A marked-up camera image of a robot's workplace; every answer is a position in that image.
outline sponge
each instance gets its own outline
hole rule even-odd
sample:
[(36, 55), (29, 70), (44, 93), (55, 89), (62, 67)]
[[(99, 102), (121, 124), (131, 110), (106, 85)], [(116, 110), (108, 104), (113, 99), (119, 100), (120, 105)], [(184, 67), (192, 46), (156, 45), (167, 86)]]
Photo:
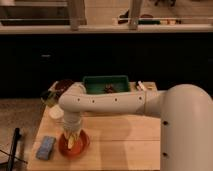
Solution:
[(53, 149), (55, 138), (50, 136), (44, 136), (41, 146), (39, 147), (36, 158), (40, 160), (48, 160)]

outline green tray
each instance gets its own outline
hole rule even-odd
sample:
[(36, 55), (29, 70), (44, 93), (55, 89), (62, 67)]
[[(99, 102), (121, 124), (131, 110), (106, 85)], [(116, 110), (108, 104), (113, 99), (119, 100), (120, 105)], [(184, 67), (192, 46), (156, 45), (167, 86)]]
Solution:
[(115, 76), (85, 76), (83, 84), (86, 87), (87, 94), (104, 94), (104, 88), (107, 84), (112, 84), (117, 93), (129, 92), (129, 79), (125, 75)]

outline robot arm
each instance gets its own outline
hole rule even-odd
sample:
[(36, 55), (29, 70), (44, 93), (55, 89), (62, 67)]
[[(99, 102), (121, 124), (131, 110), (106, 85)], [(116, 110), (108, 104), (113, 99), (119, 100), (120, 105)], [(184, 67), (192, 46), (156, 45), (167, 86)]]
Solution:
[(179, 85), (168, 91), (87, 95), (73, 84), (59, 99), (64, 128), (81, 129), (81, 112), (149, 114), (161, 117), (161, 170), (212, 171), (213, 104), (202, 89)]

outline orange plate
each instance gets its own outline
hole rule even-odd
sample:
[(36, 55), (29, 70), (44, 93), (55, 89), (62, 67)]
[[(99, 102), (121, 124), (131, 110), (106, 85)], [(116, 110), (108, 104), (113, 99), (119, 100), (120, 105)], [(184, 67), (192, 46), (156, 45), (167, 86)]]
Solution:
[(68, 149), (68, 141), (65, 139), (64, 134), (62, 134), (59, 139), (59, 151), (62, 155), (72, 159), (79, 156), (83, 151), (85, 151), (89, 144), (89, 137), (83, 130), (81, 130), (78, 141), (75, 142), (72, 149)]

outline floor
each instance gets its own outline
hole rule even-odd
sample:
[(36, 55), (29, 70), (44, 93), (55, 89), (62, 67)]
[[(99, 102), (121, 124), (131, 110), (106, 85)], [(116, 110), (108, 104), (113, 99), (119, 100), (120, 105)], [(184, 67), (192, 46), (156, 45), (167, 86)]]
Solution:
[[(43, 114), (44, 105), (38, 99), (0, 99), (0, 150), (9, 153), (15, 128), (22, 135), (18, 143), (16, 157), (27, 161)], [(0, 163), (8, 156), (0, 152)], [(15, 161), (14, 170), (26, 170), (26, 164)]]

